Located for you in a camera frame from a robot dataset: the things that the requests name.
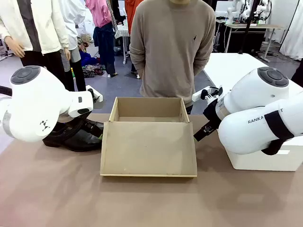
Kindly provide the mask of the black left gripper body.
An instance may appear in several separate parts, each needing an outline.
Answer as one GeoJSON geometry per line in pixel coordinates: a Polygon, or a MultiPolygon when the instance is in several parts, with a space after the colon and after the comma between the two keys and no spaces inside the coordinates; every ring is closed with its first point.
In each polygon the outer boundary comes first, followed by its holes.
{"type": "Polygon", "coordinates": [[[102,122],[85,119],[81,128],[92,135],[103,135],[104,124],[102,122]]]}

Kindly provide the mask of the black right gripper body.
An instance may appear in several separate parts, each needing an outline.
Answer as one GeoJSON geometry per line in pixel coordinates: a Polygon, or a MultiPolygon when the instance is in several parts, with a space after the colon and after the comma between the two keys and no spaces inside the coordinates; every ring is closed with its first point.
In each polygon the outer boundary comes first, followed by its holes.
{"type": "Polygon", "coordinates": [[[219,128],[221,123],[221,119],[218,117],[216,113],[216,105],[218,103],[218,99],[212,101],[207,108],[204,110],[204,116],[209,120],[209,122],[204,126],[205,131],[214,131],[219,128]]]}

